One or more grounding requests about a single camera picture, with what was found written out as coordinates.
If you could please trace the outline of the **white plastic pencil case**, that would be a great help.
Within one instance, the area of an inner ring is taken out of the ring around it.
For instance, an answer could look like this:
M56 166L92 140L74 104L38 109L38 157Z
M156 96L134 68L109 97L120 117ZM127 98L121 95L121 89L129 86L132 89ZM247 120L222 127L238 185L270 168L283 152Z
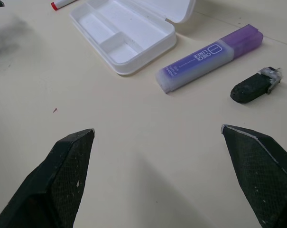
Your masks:
M130 75L171 49L174 24L197 0L88 0L70 13L75 27L119 75Z

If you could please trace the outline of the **black worn eraser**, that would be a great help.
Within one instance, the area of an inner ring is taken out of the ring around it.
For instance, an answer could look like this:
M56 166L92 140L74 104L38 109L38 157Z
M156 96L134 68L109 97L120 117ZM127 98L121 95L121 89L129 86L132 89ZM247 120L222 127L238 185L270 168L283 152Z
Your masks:
M270 94L282 78L280 68L270 66L262 68L256 74L235 85L230 97L239 104L247 104L264 94Z

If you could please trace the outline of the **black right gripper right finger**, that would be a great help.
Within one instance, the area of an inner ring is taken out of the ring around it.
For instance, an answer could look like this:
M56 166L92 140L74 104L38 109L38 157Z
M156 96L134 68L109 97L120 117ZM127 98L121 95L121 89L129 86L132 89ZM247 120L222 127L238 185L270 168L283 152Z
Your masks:
M262 228L287 228L287 152L270 136L224 124L238 183Z

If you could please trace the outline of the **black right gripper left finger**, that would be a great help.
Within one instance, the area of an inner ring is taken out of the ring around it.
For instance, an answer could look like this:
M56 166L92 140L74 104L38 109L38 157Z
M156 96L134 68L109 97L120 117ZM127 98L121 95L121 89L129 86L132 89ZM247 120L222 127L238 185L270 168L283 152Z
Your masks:
M0 228L73 228L94 138L85 129L57 141L0 213Z

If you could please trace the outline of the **purple highlighter pen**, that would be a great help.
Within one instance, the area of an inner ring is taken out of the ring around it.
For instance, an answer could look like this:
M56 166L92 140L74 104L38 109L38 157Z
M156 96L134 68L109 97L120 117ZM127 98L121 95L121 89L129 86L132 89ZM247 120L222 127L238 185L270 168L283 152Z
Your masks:
M204 48L164 67L156 80L167 94L241 57L263 41L263 34L248 24Z

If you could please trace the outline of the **white marker with red cap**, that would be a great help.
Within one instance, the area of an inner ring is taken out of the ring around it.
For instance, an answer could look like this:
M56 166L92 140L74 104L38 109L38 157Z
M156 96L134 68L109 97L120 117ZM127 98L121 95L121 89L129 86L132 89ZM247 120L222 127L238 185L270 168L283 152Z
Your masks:
M69 4L72 4L73 2L78 1L78 0L54 0L51 2L51 7L57 11L62 7L65 7Z

